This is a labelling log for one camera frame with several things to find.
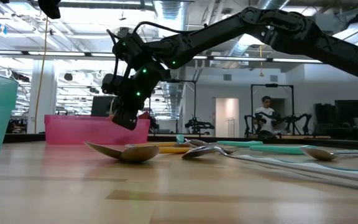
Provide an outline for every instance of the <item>pink bin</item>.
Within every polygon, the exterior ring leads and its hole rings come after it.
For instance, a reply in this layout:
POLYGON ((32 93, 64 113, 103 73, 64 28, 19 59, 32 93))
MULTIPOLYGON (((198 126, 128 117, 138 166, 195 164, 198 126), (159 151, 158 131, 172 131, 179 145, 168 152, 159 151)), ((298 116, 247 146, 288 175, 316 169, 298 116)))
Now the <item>pink bin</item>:
POLYGON ((138 119, 131 131, 105 117, 45 115, 47 144, 141 144, 147 142, 149 126, 150 120, 138 119))

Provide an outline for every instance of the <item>pillar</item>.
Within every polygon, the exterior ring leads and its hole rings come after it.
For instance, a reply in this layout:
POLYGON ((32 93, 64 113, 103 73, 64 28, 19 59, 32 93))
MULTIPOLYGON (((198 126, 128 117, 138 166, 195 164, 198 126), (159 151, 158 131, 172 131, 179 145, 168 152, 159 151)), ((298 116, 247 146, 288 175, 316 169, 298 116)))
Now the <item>pillar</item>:
POLYGON ((44 74, 40 84, 42 70, 42 61, 34 60, 31 90, 30 90, 30 108, 29 120, 27 122, 27 134, 41 133, 45 131, 44 117, 46 114, 55 114, 56 112, 56 94, 58 72, 55 71, 53 61, 46 60, 44 63, 44 74), (41 87, 37 111, 37 130, 35 130, 35 106, 39 86, 41 87))

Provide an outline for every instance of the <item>black monitor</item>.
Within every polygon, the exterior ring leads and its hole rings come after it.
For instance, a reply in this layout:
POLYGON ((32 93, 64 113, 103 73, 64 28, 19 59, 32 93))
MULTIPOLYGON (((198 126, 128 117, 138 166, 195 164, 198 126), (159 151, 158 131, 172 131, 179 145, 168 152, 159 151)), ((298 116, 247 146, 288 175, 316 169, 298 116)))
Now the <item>black monitor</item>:
POLYGON ((92 102, 91 116, 108 117, 110 105, 115 96, 94 96, 92 102))
POLYGON ((358 100, 336 100, 336 121, 340 123, 353 123, 358 118, 358 100))

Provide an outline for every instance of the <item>robotic arm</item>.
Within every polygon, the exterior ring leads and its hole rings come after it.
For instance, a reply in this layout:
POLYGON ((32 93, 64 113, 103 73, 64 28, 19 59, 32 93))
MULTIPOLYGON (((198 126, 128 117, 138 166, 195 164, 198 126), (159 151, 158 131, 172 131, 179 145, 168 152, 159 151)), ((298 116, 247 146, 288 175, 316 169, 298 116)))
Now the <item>robotic arm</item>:
POLYGON ((180 68, 198 53, 242 34, 249 34, 273 49, 287 54, 306 55, 358 77, 358 46, 328 36, 305 16, 296 12, 247 7, 240 13, 194 32, 156 42, 143 42, 136 33, 121 38, 113 47, 117 58, 128 64, 123 77, 105 77, 102 89, 118 97, 113 122, 128 128, 136 126, 137 110, 151 95, 156 84, 169 78, 168 68, 180 68), (128 78, 129 70, 136 74, 128 78))

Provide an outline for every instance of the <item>man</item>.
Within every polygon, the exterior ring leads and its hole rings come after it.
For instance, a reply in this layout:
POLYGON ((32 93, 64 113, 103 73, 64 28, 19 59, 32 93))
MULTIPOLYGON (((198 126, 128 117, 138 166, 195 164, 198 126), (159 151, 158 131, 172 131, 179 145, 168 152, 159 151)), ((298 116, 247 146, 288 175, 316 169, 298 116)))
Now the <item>man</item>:
MULTIPOLYGON (((271 104, 271 97, 270 96, 264 96, 262 98, 262 107, 257 108, 255 110, 255 114, 257 114, 258 112, 263 112, 267 115, 273 115, 274 110, 270 108, 270 104, 271 104)), ((262 115, 263 119, 266 119, 266 123, 259 121, 259 124, 261 125, 261 131, 268 131, 273 133, 273 125, 272 125, 272 120, 264 115, 262 115)))

